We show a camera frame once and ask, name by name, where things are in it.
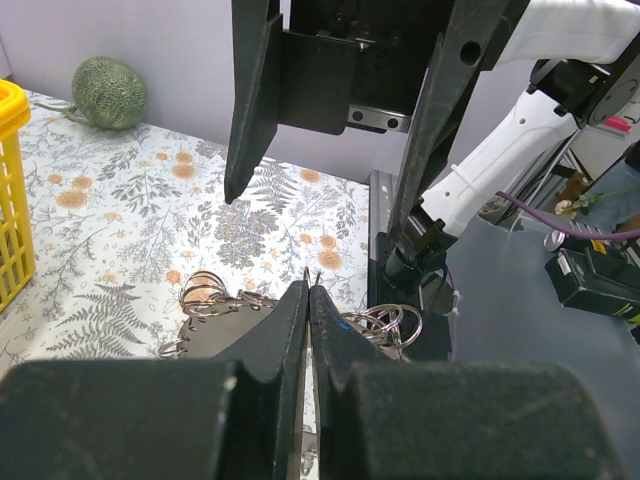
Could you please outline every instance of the yellow plastic basket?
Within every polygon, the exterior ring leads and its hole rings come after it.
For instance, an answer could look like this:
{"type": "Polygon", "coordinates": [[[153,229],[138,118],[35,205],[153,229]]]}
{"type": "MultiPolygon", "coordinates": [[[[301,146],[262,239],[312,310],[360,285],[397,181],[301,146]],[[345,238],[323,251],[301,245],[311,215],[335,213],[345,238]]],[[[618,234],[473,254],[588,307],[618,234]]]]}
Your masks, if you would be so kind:
{"type": "Polygon", "coordinates": [[[0,312],[36,267],[18,129],[29,121],[24,91],[0,80],[0,312]]]}

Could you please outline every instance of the metal split ring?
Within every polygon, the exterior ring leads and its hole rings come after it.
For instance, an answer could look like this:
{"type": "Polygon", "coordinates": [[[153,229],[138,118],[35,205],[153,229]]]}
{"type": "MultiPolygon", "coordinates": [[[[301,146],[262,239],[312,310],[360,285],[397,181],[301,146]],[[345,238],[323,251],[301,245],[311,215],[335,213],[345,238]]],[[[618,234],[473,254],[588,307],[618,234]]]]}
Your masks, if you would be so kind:
{"type": "Polygon", "coordinates": [[[188,351],[185,346],[185,342],[189,342],[187,334],[197,332],[198,323],[204,324],[209,319],[237,313],[241,307],[259,311],[263,308],[273,309],[277,304],[276,300],[265,295],[244,290],[239,290],[234,297],[218,275],[206,270],[194,272],[185,280],[180,287],[178,302],[182,312],[189,318],[183,323],[178,338],[158,349],[161,358],[176,357],[188,351]]]}
{"type": "Polygon", "coordinates": [[[408,347],[420,336],[423,328],[422,315],[418,309],[405,304],[382,304],[371,307],[362,313],[344,313],[342,318],[381,350],[396,350],[408,347]],[[400,324],[405,318],[405,311],[416,316],[418,324],[409,338],[402,340],[400,324]]]}

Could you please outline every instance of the white wall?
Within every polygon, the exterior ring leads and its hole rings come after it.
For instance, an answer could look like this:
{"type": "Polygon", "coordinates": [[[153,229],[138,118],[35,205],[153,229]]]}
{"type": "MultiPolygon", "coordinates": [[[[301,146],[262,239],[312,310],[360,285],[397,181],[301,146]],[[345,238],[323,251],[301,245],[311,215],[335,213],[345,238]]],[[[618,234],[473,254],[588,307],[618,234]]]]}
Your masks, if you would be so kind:
{"type": "MultiPolygon", "coordinates": [[[[640,103],[628,103],[617,114],[622,117],[640,118],[640,103]]],[[[631,132],[620,138],[596,129],[586,129],[571,145],[571,149],[593,178],[602,175],[633,142],[640,139],[640,123],[633,125],[631,132]]]]}
{"type": "MultiPolygon", "coordinates": [[[[288,9],[289,0],[283,0],[288,9]]],[[[14,80],[70,99],[80,62],[122,60],[147,80],[149,122],[227,143],[233,111],[231,0],[0,0],[0,32],[14,80]]],[[[468,154],[515,103],[529,62],[482,75],[450,160],[468,154]]],[[[339,137],[283,127],[274,158],[365,181],[397,173],[406,136],[348,129],[339,137]]]]}
{"type": "Polygon", "coordinates": [[[7,78],[9,75],[11,75],[11,69],[9,68],[7,57],[4,54],[4,49],[2,48],[2,38],[0,37],[0,78],[7,78]]]}

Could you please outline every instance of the metal hole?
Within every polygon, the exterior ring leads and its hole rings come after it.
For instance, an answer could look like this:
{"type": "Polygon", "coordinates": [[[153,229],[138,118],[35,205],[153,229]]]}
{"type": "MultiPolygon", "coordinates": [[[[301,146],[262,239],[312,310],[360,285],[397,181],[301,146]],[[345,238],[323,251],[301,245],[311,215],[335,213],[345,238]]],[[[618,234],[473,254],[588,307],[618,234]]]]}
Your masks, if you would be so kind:
{"type": "Polygon", "coordinates": [[[476,42],[467,42],[460,50],[460,61],[468,67],[473,67],[482,55],[482,49],[476,42]]]}

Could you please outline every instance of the floral tablecloth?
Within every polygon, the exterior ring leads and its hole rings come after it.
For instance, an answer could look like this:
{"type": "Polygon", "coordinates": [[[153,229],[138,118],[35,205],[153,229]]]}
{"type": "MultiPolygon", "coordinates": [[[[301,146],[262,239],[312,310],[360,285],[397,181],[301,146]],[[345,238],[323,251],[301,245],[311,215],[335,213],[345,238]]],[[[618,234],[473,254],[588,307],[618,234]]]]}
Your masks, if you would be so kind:
{"type": "Polygon", "coordinates": [[[37,273],[2,314],[2,374],[36,358],[155,356],[199,269],[277,298],[308,266],[338,308],[366,303],[364,185],[265,160],[229,206],[226,147],[150,125],[105,132],[37,107],[20,144],[37,273]]]}

